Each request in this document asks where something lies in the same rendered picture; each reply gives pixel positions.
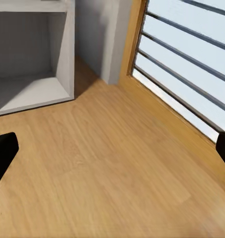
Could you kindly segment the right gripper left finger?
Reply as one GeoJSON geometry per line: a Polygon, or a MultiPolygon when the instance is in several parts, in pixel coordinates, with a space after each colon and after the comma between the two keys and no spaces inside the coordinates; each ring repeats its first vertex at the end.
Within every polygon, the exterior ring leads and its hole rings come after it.
{"type": "Polygon", "coordinates": [[[0,135],[0,180],[19,151],[15,132],[0,135]]]}

